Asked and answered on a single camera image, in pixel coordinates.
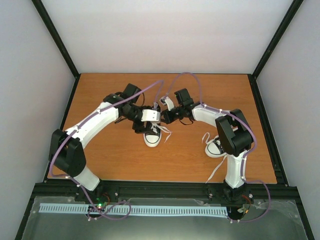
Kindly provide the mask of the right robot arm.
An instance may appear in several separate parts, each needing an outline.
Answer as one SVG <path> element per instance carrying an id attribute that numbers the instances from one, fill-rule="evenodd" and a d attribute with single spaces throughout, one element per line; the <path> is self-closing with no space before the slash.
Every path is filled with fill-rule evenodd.
<path id="1" fill-rule="evenodd" d="M 167 106 L 161 113 L 162 121 L 171 124 L 188 118 L 191 122 L 203 122 L 217 129 L 217 136 L 206 143 L 205 153 L 211 158 L 227 159 L 223 195 L 228 202 L 235 202 L 246 190 L 247 155 L 256 140 L 243 112 L 240 109 L 227 111 L 200 101 L 194 102 L 185 88 L 174 94 L 178 106 L 167 95 L 160 99 Z"/>

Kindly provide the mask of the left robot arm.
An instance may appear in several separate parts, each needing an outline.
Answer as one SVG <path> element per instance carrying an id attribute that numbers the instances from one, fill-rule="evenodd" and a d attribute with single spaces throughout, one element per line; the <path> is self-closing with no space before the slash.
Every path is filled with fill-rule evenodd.
<path id="1" fill-rule="evenodd" d="M 86 195 L 92 201 L 103 198 L 104 188 L 99 185 L 100 178 L 87 166 L 84 149 L 88 143 L 107 125 L 115 122 L 119 117 L 126 117 L 132 121 L 135 131 L 141 132 L 146 122 L 153 122 L 147 118 L 147 112 L 159 118 L 159 112 L 152 107 L 136 106 L 139 96 L 154 87 L 151 84 L 144 89 L 129 83 L 123 92 L 107 95 L 99 106 L 79 123 L 67 130 L 57 129 L 52 133 L 49 152 L 49 174 L 55 178 L 53 168 L 56 167 L 65 177 L 86 189 Z"/>

